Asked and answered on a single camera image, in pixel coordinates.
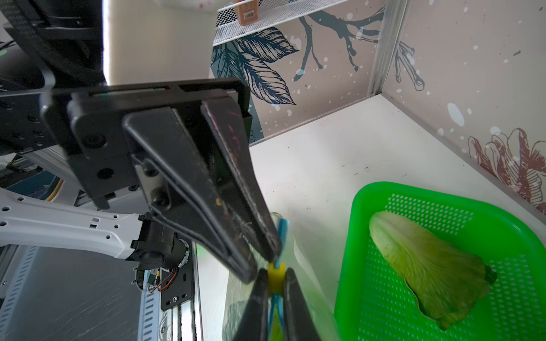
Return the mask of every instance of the shelf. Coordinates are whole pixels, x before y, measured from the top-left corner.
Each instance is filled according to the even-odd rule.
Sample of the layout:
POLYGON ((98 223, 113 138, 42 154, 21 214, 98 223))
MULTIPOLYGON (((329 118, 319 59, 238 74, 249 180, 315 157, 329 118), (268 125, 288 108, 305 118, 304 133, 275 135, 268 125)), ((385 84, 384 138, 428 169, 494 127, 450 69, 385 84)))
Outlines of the shelf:
POLYGON ((234 8, 218 10, 214 46, 259 32, 265 28, 299 18, 347 0, 263 0, 258 10, 259 20, 239 25, 234 8))

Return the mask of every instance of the screw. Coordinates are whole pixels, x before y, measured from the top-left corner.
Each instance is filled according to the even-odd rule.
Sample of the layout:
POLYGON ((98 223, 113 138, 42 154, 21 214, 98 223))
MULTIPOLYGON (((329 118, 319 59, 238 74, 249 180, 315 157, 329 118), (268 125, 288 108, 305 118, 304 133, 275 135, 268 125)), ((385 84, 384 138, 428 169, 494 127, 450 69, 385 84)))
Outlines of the screw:
POLYGON ((145 174, 147 177, 153 178, 153 177, 155 177, 156 175, 158 175, 159 172, 157 171, 157 169, 155 169, 155 168, 153 167, 153 165, 151 165, 151 164, 148 163, 148 162, 145 162, 145 163, 144 163, 144 174, 145 174))
POLYGON ((36 135, 36 137, 44 137, 45 136, 44 133, 42 133, 41 130, 39 130, 39 129, 33 130, 32 133, 34 135, 36 135))
POLYGON ((12 136, 15 138, 15 139, 18 139, 18 140, 24 140, 25 138, 23 137, 23 135, 21 135, 21 133, 13 133, 12 136))
POLYGON ((155 193, 152 193, 152 204, 154 206, 165 207, 169 204, 169 197, 162 190, 155 191, 155 193))
POLYGON ((101 134, 90 134, 81 139, 81 143, 87 148, 101 148, 106 144, 106 137, 101 134))
POLYGON ((35 116, 32 116, 32 115, 28 115, 28 116, 27 116, 27 119, 28 119, 29 121, 31 121, 32 123, 38 123, 38 122, 40 122, 40 119, 39 119, 38 117, 35 117, 35 116))
POLYGON ((11 109, 11 104, 9 104, 6 101, 0 100, 0 107, 2 107, 4 109, 11 109))

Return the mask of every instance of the white tabletop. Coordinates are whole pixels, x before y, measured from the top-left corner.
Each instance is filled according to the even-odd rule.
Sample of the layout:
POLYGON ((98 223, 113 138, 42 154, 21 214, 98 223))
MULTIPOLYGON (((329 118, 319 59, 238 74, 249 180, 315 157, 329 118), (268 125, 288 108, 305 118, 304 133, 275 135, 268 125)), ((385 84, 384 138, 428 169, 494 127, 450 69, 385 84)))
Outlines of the white tabletop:
MULTIPOLYGON (((391 181, 496 205, 546 243, 546 226, 381 95, 250 148, 268 208, 290 220, 334 307, 351 204, 362 187, 391 181)), ((228 271, 199 258, 203 340, 221 340, 228 271)))

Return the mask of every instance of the leaf illustration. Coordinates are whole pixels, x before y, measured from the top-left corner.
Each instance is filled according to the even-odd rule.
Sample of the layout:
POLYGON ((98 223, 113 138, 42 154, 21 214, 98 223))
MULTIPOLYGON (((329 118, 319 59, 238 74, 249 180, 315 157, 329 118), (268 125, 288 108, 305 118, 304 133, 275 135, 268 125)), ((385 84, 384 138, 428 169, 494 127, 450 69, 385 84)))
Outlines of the leaf illustration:
POLYGON ((539 211, 546 213, 542 178, 546 174, 546 142, 537 141, 529 148, 527 134, 516 128, 507 136, 496 133, 485 150, 474 137, 468 138, 470 156, 539 211))
POLYGON ((237 40, 237 43, 243 52, 268 63, 297 51, 275 27, 242 37, 237 40))
POLYGON ((221 52, 219 59, 218 78, 237 77, 242 81, 245 80, 241 72, 237 53, 225 48, 221 52))
POLYGON ((272 104, 295 104, 281 76, 259 57, 242 52, 239 63, 245 80, 256 97, 272 104))
MULTIPOLYGON (((383 15, 385 12, 385 6, 381 7, 374 15, 367 17, 361 20, 344 20, 336 17, 335 15, 329 14, 324 10, 320 10, 314 13, 308 14, 308 17, 311 18, 316 24, 328 27, 332 29, 340 39, 345 40, 345 45, 347 46, 347 56, 349 58, 349 63, 355 71, 358 71, 359 67, 353 62, 353 57, 357 55, 356 50, 353 48, 353 42, 355 40, 364 40, 372 43, 377 43, 379 41, 379 31, 376 29, 365 29, 366 26, 370 25, 376 21, 382 21, 383 15), (358 32, 355 34, 349 29, 354 30, 355 28, 358 32)), ((313 56, 317 67, 322 69, 323 66, 319 63, 318 58, 315 56, 313 48, 313 27, 307 23, 305 17, 299 18, 301 24, 304 26, 305 35, 307 38, 307 45, 305 47, 305 54, 301 61, 300 70, 305 70, 305 65, 309 57, 309 53, 313 56)), ((298 70, 293 80, 298 81, 303 73, 298 70)))
POLYGON ((400 63, 402 63, 402 66, 406 69, 408 72, 409 78, 411 79, 413 86, 415 87, 415 90, 422 91, 425 88, 425 81, 419 77, 419 74, 415 70, 415 67, 413 66, 415 64, 415 59, 413 59, 413 55, 415 54, 415 49, 412 47, 409 47, 407 44, 405 44, 403 41, 401 41, 398 44, 398 48, 395 55, 395 68, 396 68, 396 81, 400 83, 401 77, 400 77, 400 63))
POLYGON ((222 52, 224 51, 224 45, 217 45, 212 48, 212 59, 210 60, 210 64, 213 65, 218 59, 220 59, 220 56, 222 55, 222 52))

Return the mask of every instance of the green plastic basket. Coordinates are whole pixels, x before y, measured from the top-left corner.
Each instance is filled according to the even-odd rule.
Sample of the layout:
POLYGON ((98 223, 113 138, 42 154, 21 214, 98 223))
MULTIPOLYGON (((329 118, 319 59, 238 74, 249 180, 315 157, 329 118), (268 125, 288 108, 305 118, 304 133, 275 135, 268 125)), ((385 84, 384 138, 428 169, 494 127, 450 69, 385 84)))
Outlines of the green plastic basket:
POLYGON ((344 341, 546 340, 546 249, 519 219, 476 200, 391 182, 361 189, 351 222, 335 318, 344 341), (447 331, 421 315, 370 237, 370 218, 391 211, 479 255, 498 274, 491 294, 447 331))

